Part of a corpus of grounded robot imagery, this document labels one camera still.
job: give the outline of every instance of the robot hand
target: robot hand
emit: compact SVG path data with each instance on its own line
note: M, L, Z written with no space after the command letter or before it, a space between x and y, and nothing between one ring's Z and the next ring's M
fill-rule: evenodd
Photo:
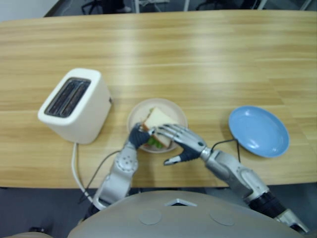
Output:
M154 132L155 128L152 128L146 132L142 130L141 123L136 123L129 134L128 141L137 150L141 145L148 142L150 136L154 134Z
M186 127L165 124L158 127L158 134L170 138L184 149L180 155L165 160L164 165L173 165L178 162L190 161L198 157L204 159L205 156L210 155L211 150L207 147L205 141Z

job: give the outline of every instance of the black cable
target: black cable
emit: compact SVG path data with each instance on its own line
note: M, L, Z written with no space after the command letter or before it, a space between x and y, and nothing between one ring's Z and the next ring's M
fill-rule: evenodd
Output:
M239 162L241 163L241 160L240 160L239 141L238 141L237 139L235 139L235 138L234 138L234 139L231 139L231 140L223 140L223 141L217 142L215 145L212 146L211 151L213 151L213 149L215 148L216 145L221 144L221 143L231 142L231 141L236 141L236 142L237 142L238 160L239 160Z
M101 163L99 164L98 168L96 169L94 175L91 177L91 179L90 179L88 185L86 186L85 192L87 192L87 193L89 194L89 192L88 192L87 190L89 189L89 186L91 185L91 183L92 183L93 180L95 179L95 177L96 177L98 171L100 170L100 168L101 168L101 166L104 164L104 162L105 162L110 156L112 156L112 155L114 155L114 154L116 154L116 153L119 153L119 152L120 152L120 150L114 151L114 152L108 154L108 155L101 161ZM82 202L85 201L86 199L87 199L87 196L85 196L85 194L83 193L83 194L81 195L81 197L79 198L78 204L82 203Z

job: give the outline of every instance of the wooden table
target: wooden table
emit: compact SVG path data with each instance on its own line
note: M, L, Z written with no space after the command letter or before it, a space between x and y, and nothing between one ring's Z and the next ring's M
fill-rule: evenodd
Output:
M291 138L281 157L242 149L242 163L267 184L317 180L317 18L302 11L201 11L51 17L0 24L0 186L77 187L72 143L37 119L37 110L72 68L100 70L114 104L101 134L79 146L87 184L127 137L140 101L177 103L211 146L230 139L230 112L256 105L276 114ZM235 145L219 146L236 155ZM139 151L134 187L225 186L201 160L164 167L166 154ZM113 158L98 174L99 186Z

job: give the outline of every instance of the chair leg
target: chair leg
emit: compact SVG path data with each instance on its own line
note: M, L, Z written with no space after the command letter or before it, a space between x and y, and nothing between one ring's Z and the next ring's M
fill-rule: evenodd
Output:
M86 15L86 12L85 12L85 9L84 9L85 7L93 6L94 4L96 4L95 0L94 1L90 1L89 3L86 3L86 4L82 5L81 6L81 11L83 12L83 14Z
M93 12L95 6L96 6L96 3L94 2L94 3L91 5L91 8L90 8L90 10L89 10L89 12L88 12L88 15L91 15L91 13Z

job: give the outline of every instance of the power cord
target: power cord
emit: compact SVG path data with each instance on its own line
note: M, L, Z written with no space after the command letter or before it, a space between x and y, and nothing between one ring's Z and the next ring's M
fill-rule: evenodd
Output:
M79 180L78 174L77 174L77 170L76 170L76 158L77 158L77 143L74 143L73 146L73 155L71 157L71 171L73 173L73 177L77 183L77 185L79 186L80 190L83 192L83 194L88 198L88 200L90 202L93 202L93 199L91 198L91 196L89 195L89 193L86 191L86 189L84 188L84 186L82 185L81 181Z
M91 183L92 183L93 180L95 179L95 177L96 177L98 171L100 170L100 168L101 168L101 166L104 164L104 162L105 162L110 156L112 156L112 155L114 155L114 154L116 154L116 153L119 153L119 152L120 152L120 150L114 151L114 152L108 154L108 155L101 161L101 163L100 163L99 166L97 167L97 169L96 169L94 175L91 177L91 179L90 179L88 185L86 186L86 188L84 188L84 192L83 192L83 194L81 195L81 197L79 198L78 204L81 204L81 203L82 203L83 201L85 201L86 199L89 199L89 197L94 196L94 194L93 194L93 195L90 195L90 194L88 193L87 190L89 189L89 186L91 185Z
M213 152L213 150L214 150L214 148L216 147L216 145L221 144L221 143L231 142L231 141L236 141L236 142L237 142L238 160L239 160L239 162L241 163L241 160L240 160L239 141L238 141L237 139L235 139L235 138L233 138L233 139L231 139L231 140L223 140L223 141L217 142L215 145L212 146L211 152Z

